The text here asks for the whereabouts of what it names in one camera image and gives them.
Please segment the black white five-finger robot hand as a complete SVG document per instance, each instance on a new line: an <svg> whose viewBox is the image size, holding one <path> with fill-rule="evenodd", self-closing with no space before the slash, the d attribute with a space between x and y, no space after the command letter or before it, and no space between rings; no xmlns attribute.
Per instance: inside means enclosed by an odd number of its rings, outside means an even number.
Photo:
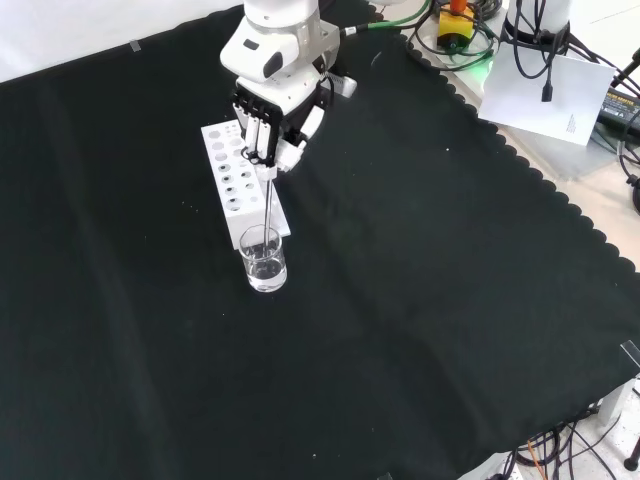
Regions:
<svg viewBox="0 0 640 480"><path fill-rule="evenodd" d="M255 166L260 181L274 180L301 160L332 100L333 93L322 87L330 66L323 53L268 78L237 73L232 105L244 140L242 156Z"/></svg>

